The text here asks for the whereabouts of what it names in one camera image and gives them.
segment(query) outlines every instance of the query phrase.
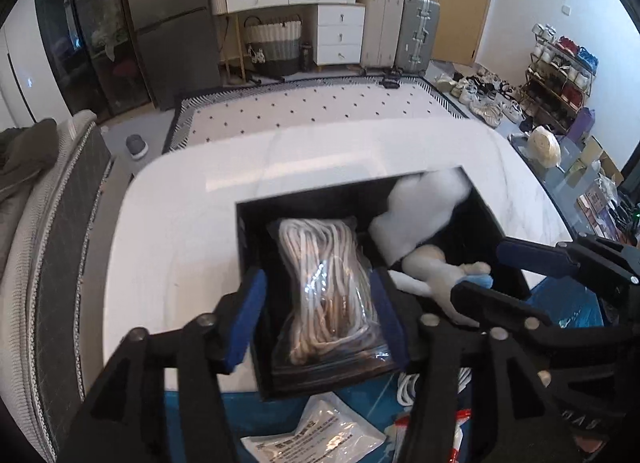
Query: refrigerator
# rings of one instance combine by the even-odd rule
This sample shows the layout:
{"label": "refrigerator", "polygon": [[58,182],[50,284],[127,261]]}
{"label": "refrigerator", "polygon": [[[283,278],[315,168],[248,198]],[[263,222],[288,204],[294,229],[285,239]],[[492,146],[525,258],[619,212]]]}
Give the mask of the refrigerator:
{"label": "refrigerator", "polygon": [[126,0],[147,88],[156,106],[222,85],[216,31],[207,0]]}

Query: white dresser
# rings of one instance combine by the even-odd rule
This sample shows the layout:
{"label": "white dresser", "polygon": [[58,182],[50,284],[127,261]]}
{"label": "white dresser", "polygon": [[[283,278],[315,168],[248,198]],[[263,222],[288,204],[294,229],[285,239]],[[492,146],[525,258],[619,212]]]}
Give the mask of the white dresser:
{"label": "white dresser", "polygon": [[[313,5],[303,11],[308,15],[303,21],[303,26],[308,26],[305,33],[313,43],[314,62],[319,66],[359,63],[365,7],[363,4],[356,4],[356,0],[209,0],[214,16],[233,16],[238,49],[244,49],[238,13],[302,4]],[[224,53],[222,56],[228,72],[228,62]],[[243,61],[240,66],[242,78],[246,79]]]}
{"label": "white dresser", "polygon": [[364,5],[319,4],[312,9],[310,24],[317,65],[360,62]]}

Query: white desk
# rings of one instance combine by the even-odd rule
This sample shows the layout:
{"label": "white desk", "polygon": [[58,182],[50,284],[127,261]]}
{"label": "white desk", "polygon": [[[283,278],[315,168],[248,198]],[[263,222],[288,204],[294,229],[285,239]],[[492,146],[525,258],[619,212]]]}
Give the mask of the white desk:
{"label": "white desk", "polygon": [[[238,289],[236,202],[459,165],[505,234],[546,245],[571,240],[511,145],[470,120],[315,123],[159,157],[133,180],[120,210],[104,296],[105,361],[133,327],[181,328]],[[530,286],[542,279],[525,278]],[[229,378],[220,377],[223,391],[255,389],[250,361]]]}
{"label": "white desk", "polygon": [[[301,4],[319,5],[313,11],[312,41],[314,44],[314,60],[318,65],[351,64],[360,61],[362,46],[362,30],[364,26],[364,6],[356,5],[356,0],[209,0],[211,13],[214,16],[231,14],[236,26],[236,41],[241,55],[240,69],[242,80],[246,81],[244,71],[244,46],[238,21],[238,13],[260,8],[274,8],[278,6],[296,6]],[[229,74],[228,61],[223,53],[226,71]]]}

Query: shoe rack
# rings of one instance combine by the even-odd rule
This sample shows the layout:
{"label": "shoe rack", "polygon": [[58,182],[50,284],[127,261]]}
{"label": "shoe rack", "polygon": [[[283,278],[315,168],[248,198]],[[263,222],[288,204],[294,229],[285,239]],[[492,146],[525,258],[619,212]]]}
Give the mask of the shoe rack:
{"label": "shoe rack", "polygon": [[[586,105],[596,75],[591,74],[570,50],[559,46],[559,42],[540,35],[535,37],[539,54],[530,53],[521,105],[525,106],[523,110],[527,116],[567,133],[578,111]],[[582,86],[570,78],[572,70],[586,77]]]}

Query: suitcase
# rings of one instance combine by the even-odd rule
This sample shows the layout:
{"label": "suitcase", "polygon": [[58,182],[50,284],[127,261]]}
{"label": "suitcase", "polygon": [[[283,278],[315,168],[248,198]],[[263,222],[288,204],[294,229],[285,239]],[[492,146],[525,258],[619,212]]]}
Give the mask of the suitcase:
{"label": "suitcase", "polygon": [[434,0],[404,0],[396,51],[396,67],[405,72],[426,71],[436,38],[440,5]]}
{"label": "suitcase", "polygon": [[365,5],[360,65],[390,68],[396,60],[404,0],[356,0]]}

